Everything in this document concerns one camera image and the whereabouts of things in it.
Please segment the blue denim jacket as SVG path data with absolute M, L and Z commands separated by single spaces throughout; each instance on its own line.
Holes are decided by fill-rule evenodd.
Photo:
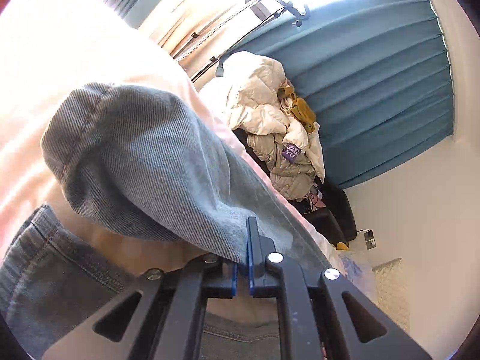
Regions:
M 91 83 L 72 91 L 41 140 L 78 215 L 122 236 L 185 241 L 236 263 L 247 218 L 304 268 L 329 266 L 306 230 L 241 156 L 179 97 Z M 50 205 L 19 228 L 1 264 L 1 315 L 35 359 L 133 281 L 73 235 Z

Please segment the yellow plush toy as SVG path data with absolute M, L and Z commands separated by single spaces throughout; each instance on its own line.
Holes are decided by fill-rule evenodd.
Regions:
M 338 242 L 336 244 L 336 250 L 348 251 L 349 249 L 350 249 L 349 246 L 343 242 Z

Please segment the black sofa chair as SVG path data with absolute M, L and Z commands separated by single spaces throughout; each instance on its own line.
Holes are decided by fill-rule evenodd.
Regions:
M 235 136 L 272 187 L 336 247 L 356 238 L 356 223 L 347 195 L 321 179 L 310 158 L 281 134 L 255 135 L 238 128 Z

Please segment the mustard yellow garment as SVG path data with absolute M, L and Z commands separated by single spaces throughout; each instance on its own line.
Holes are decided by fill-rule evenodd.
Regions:
M 315 130 L 316 114 L 307 102 L 295 93 L 295 88 L 292 85 L 282 85 L 277 91 L 277 98 L 281 104 L 281 109 L 288 116 L 294 116 L 303 125 L 307 133 L 312 133 Z

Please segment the white puffer jacket pile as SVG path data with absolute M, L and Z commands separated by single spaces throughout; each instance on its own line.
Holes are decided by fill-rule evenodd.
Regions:
M 255 135 L 283 135 L 310 158 L 316 174 L 324 179 L 320 125 L 316 122 L 315 130 L 307 133 L 294 116 L 281 109 L 278 89 L 284 84 L 293 86 L 280 62 L 241 51 L 224 61 L 223 75 L 205 84 L 199 95 L 214 116 L 233 131 L 241 128 Z

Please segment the teal curtain right panel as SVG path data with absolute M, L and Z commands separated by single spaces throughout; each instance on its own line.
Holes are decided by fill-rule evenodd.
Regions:
M 266 24 L 238 49 L 279 61 L 320 124 L 327 177 L 347 189 L 454 130 L 451 65 L 431 0 L 342 0 L 299 27 Z

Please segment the tripod stand with holder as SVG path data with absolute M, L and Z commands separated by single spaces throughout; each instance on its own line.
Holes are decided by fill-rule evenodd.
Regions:
M 240 0 L 193 32 L 173 58 L 196 82 L 246 38 L 281 16 L 291 16 L 298 28 L 311 10 L 299 0 Z

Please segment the wall socket with charger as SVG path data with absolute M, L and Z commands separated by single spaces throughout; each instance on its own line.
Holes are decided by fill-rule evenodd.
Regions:
M 357 233 L 362 234 L 364 236 L 364 242 L 367 250 L 371 250 L 377 247 L 374 231 L 372 229 L 367 229 L 367 228 L 360 229 L 357 231 Z

